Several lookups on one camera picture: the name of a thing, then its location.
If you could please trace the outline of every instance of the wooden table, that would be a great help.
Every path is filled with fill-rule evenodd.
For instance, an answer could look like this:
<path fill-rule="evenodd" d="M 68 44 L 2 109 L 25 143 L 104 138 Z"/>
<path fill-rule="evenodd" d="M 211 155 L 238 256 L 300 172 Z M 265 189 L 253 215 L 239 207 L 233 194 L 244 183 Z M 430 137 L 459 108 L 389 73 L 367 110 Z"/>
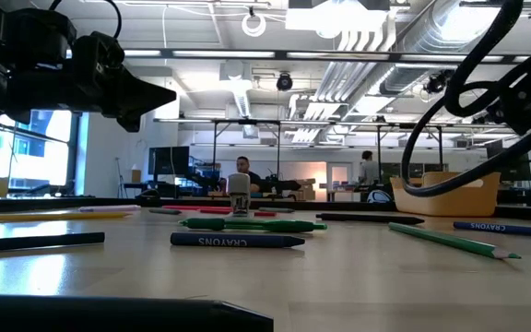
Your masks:
<path fill-rule="evenodd" d="M 184 217 L 0 224 L 0 237 L 106 232 L 104 245 L 0 253 L 0 293 L 220 299 L 273 316 L 276 331 L 531 331 L 531 238 L 455 232 L 524 258 L 509 261 L 357 222 L 296 249 L 173 247 Z M 452 233 L 453 220 L 422 225 Z"/>

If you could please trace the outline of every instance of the crayon label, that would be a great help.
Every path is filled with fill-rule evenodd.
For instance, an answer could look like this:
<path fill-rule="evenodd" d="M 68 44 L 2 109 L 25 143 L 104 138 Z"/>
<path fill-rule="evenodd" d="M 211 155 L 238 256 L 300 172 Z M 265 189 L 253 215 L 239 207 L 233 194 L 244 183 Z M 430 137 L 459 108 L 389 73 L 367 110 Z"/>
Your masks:
<path fill-rule="evenodd" d="M 215 246 L 247 246 L 245 240 L 227 240 L 227 239 L 198 239 L 200 245 L 215 245 Z"/>
<path fill-rule="evenodd" d="M 505 226 L 503 225 L 489 225 L 489 224 L 476 224 L 471 223 L 470 227 L 474 230 L 485 230 L 485 231 L 505 231 Z"/>

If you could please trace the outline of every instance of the yellow pencil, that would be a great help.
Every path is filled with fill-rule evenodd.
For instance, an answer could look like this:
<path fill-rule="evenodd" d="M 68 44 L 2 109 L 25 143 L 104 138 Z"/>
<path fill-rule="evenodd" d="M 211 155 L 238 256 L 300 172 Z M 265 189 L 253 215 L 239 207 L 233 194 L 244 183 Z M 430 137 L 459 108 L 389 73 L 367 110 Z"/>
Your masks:
<path fill-rule="evenodd" d="M 22 213 L 0 214 L 0 222 L 21 221 L 49 221 L 49 220 L 73 220 L 73 219 L 112 219 L 130 216 L 126 212 L 79 212 L 79 213 Z"/>

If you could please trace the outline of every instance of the computer monitor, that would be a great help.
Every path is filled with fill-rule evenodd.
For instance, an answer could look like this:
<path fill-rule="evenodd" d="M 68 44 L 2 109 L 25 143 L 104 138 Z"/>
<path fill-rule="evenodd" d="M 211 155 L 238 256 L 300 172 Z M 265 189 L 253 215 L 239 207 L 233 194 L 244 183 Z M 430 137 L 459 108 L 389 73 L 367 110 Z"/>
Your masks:
<path fill-rule="evenodd" d="M 150 148 L 148 150 L 148 173 L 184 176 L 188 173 L 189 159 L 190 147 Z"/>
<path fill-rule="evenodd" d="M 500 140 L 489 143 L 485 147 L 489 159 L 505 150 L 503 142 Z M 530 161 L 527 154 L 520 156 L 517 160 L 509 160 L 497 172 L 501 173 L 501 181 L 531 181 Z"/>

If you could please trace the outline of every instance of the man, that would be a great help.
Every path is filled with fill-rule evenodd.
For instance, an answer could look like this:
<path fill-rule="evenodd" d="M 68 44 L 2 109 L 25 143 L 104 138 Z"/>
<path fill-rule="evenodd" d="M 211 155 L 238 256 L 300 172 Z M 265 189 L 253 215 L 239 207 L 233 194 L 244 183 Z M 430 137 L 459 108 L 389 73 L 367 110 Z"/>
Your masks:
<path fill-rule="evenodd" d="M 259 193 L 259 186 L 262 182 L 262 179 L 259 177 L 259 175 L 249 171 L 249 160 L 247 159 L 247 157 L 240 156 L 239 158 L 237 158 L 237 172 L 249 175 L 249 179 L 251 182 L 251 192 Z"/>
<path fill-rule="evenodd" d="M 361 154 L 364 162 L 360 166 L 360 183 L 362 185 L 372 185 L 380 182 L 378 178 L 378 162 L 372 161 L 372 151 L 364 151 Z"/>

